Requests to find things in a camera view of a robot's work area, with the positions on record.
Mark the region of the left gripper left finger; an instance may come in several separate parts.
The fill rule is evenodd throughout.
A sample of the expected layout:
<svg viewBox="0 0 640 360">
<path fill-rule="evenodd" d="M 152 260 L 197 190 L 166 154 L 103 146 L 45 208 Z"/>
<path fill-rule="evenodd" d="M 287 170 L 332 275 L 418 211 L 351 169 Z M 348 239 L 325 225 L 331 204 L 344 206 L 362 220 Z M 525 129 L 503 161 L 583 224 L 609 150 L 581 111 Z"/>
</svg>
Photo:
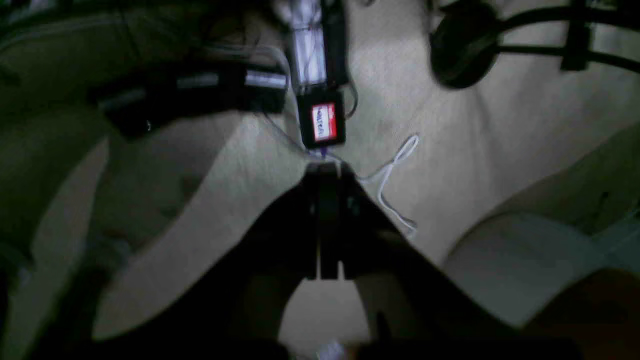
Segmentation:
<svg viewBox="0 0 640 360">
<path fill-rule="evenodd" d="M 315 278 L 317 240 L 311 230 L 321 166 L 306 167 L 301 181 L 256 219 L 240 243 L 168 308 L 131 331 L 96 341 L 99 303 L 126 264 L 123 243 L 106 239 L 87 249 L 48 324 L 32 360 L 167 360 L 208 354 L 208 347 L 286 353 L 276 337 L 282 314 L 302 280 Z"/>
</svg>

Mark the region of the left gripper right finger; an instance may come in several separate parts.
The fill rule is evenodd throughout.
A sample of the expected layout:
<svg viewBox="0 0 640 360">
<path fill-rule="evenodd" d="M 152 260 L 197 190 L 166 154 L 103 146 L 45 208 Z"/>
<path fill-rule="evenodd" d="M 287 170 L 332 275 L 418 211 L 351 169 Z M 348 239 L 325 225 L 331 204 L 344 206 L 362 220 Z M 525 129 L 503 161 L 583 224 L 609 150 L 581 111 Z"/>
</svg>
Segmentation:
<svg viewBox="0 0 640 360">
<path fill-rule="evenodd" d="M 400 294 L 414 335 L 393 334 L 392 313 L 374 307 L 375 338 L 357 360 L 581 360 L 566 337 L 526 335 L 491 315 L 415 249 L 366 196 L 347 165 L 318 167 L 318 276 L 354 281 L 361 299 L 385 280 Z"/>
</svg>

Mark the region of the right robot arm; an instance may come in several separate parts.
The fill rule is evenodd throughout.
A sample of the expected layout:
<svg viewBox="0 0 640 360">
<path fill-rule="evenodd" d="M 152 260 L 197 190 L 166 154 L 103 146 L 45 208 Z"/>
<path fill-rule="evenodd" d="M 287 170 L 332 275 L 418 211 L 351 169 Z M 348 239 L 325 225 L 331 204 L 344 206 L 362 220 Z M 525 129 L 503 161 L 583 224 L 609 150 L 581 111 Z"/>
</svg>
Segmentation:
<svg viewBox="0 0 640 360">
<path fill-rule="evenodd" d="M 239 111 L 279 114 L 289 87 L 285 71 L 251 63 L 162 63 L 89 89 L 124 138 L 135 141 L 186 117 Z"/>
</svg>

